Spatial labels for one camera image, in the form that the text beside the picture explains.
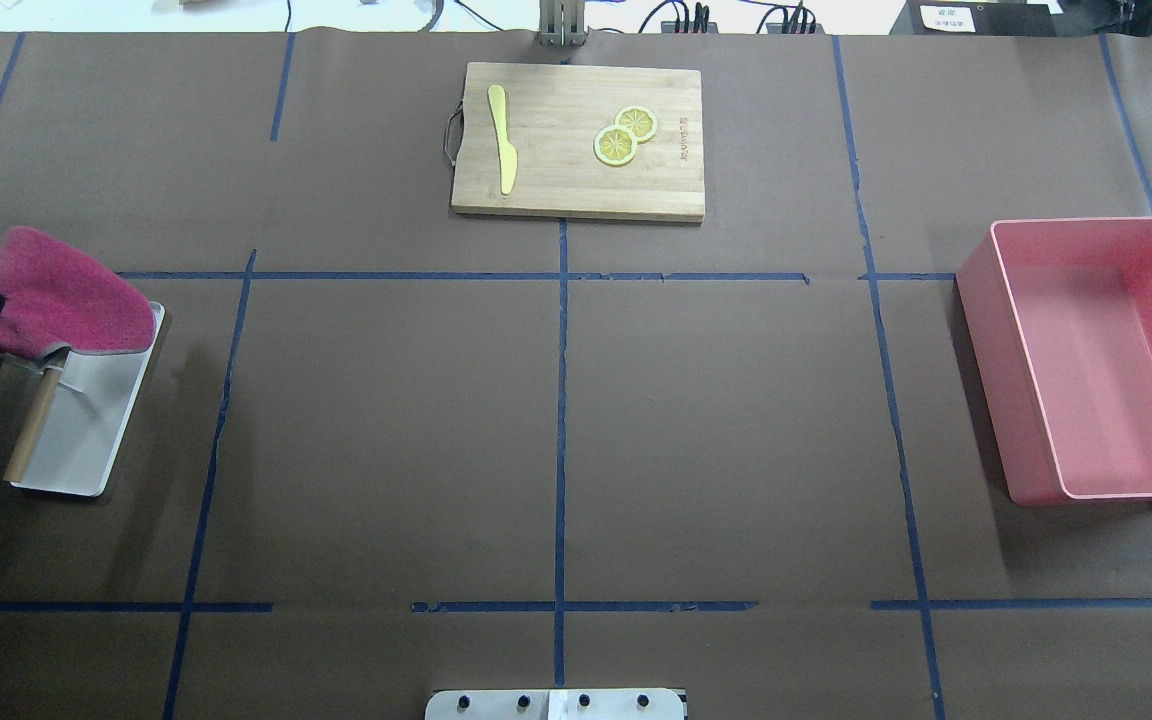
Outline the lemon slice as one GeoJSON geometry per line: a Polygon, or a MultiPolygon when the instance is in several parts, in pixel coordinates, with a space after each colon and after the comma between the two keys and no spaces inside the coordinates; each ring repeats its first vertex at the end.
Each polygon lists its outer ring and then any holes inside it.
{"type": "Polygon", "coordinates": [[[626,126],[607,126],[599,129],[591,142],[594,158],[607,167],[626,167],[637,156],[639,141],[626,126]]]}
{"type": "Polygon", "coordinates": [[[653,109],[643,105],[628,105],[626,108],[617,109],[613,124],[631,132],[635,141],[645,143],[654,141],[660,123],[653,109]]]}

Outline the pink microfiber cloth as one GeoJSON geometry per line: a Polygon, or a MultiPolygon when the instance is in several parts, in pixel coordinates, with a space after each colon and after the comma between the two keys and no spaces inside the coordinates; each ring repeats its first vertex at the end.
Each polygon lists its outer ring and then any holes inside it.
{"type": "Polygon", "coordinates": [[[59,350],[141,354],[154,343],[151,302],[68,243],[14,227],[0,247],[0,353],[45,361],[59,350]]]}

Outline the yellow plastic knife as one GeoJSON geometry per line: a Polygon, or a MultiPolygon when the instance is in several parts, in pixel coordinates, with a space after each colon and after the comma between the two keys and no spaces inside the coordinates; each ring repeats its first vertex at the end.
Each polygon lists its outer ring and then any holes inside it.
{"type": "Polygon", "coordinates": [[[509,138],[508,94],[505,86],[490,85],[486,88],[486,96],[497,142],[499,191],[502,196],[509,196],[517,179],[518,151],[509,138]]]}

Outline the bamboo cutting board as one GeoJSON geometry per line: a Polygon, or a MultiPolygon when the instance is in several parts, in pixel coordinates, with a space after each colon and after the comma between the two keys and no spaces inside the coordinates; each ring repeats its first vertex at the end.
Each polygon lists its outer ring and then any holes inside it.
{"type": "Polygon", "coordinates": [[[457,213],[664,223],[702,223],[707,214],[698,70],[472,61],[460,109],[450,190],[457,213]],[[490,85],[506,88],[518,151],[509,196],[499,191],[490,85]],[[653,109],[659,129],[626,167],[607,167],[591,145],[628,105],[653,109]]]}

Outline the pink plastic bin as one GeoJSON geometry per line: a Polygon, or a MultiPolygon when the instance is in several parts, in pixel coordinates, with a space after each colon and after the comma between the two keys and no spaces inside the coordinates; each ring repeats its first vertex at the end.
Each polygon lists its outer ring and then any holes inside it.
{"type": "Polygon", "coordinates": [[[1152,501],[1152,217],[992,223],[956,287],[1011,502],[1152,501]]]}

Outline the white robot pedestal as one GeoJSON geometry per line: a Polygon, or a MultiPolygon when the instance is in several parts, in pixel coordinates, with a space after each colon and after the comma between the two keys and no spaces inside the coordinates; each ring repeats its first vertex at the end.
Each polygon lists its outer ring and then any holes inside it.
{"type": "Polygon", "coordinates": [[[687,719],[685,692],[664,687],[438,691],[425,719],[687,719]]]}

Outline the white rack tray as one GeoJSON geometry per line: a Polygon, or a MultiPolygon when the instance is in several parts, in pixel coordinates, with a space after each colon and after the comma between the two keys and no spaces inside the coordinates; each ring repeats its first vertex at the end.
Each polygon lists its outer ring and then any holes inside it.
{"type": "Polygon", "coordinates": [[[15,364],[32,370],[38,379],[59,357],[65,357],[67,364],[26,478],[12,486],[59,495],[100,497],[154,351],[151,344],[138,354],[58,351],[46,363],[17,361],[15,364]]]}

